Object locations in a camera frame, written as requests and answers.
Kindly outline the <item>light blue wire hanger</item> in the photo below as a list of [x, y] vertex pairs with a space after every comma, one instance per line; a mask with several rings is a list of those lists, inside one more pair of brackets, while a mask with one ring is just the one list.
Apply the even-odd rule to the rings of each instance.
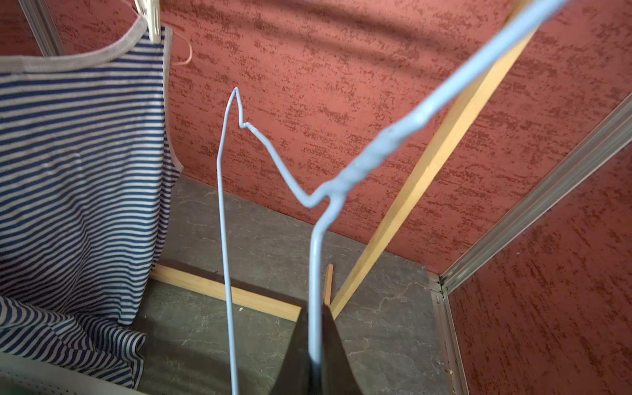
[[414, 133], [422, 130], [449, 102], [477, 115], [474, 100], [490, 91], [490, 83], [503, 79], [536, 29], [564, 7], [563, 1], [533, 1], [477, 51], [453, 75], [436, 88], [408, 115], [382, 130], [366, 148], [333, 179], [308, 194], [299, 186], [271, 142], [245, 120], [238, 89], [233, 90], [227, 105], [236, 105], [239, 126], [250, 131], [268, 151], [279, 173], [297, 200], [312, 208], [324, 199], [329, 205], [317, 220], [309, 244], [309, 299], [299, 312], [273, 394], [351, 394], [359, 386], [342, 348], [332, 312], [321, 290], [321, 253], [326, 231], [335, 222], [357, 184], [380, 167]]

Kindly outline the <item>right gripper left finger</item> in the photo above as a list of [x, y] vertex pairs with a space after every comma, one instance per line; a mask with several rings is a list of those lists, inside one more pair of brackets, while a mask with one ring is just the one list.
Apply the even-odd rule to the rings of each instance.
[[308, 311], [301, 309], [270, 395], [315, 394], [308, 347]]

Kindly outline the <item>striped tank top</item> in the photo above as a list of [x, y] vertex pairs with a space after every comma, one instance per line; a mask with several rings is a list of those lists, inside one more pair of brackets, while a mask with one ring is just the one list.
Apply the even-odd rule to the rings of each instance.
[[183, 169], [173, 31], [138, 18], [90, 53], [1, 59], [1, 350], [136, 388], [134, 331]]

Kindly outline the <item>pink wire hanger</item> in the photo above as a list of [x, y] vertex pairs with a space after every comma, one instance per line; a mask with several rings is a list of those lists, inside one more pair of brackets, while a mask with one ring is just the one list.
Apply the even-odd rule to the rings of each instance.
[[171, 66], [187, 66], [192, 62], [193, 57], [194, 49], [189, 37], [173, 29], [171, 40]]

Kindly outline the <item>white clothespin top striped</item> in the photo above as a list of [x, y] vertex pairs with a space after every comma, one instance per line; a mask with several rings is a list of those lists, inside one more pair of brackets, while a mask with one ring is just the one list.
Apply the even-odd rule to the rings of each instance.
[[159, 0], [135, 0], [135, 8], [148, 25], [149, 39], [153, 44], [160, 44], [161, 33], [161, 5]]

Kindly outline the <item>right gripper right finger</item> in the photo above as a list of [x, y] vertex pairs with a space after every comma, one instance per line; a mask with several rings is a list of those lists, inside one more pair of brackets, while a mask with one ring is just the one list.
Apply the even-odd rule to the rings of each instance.
[[317, 394], [362, 395], [331, 310], [322, 306], [322, 362]]

